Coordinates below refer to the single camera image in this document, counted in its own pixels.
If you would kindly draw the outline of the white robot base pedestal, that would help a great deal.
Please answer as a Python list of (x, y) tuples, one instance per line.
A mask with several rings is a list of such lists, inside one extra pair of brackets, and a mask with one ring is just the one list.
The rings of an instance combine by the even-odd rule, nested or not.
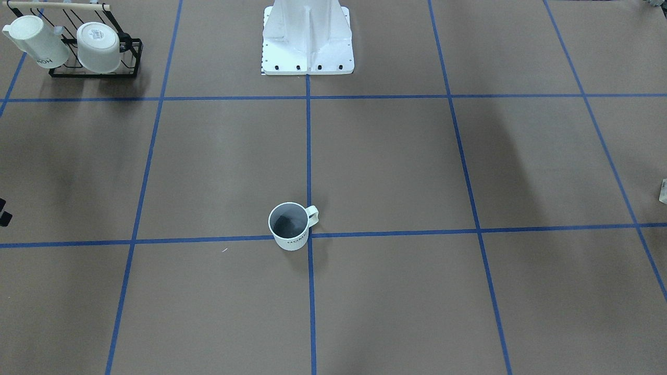
[(262, 74), (355, 71), (350, 10), (339, 1), (275, 1), (263, 22)]

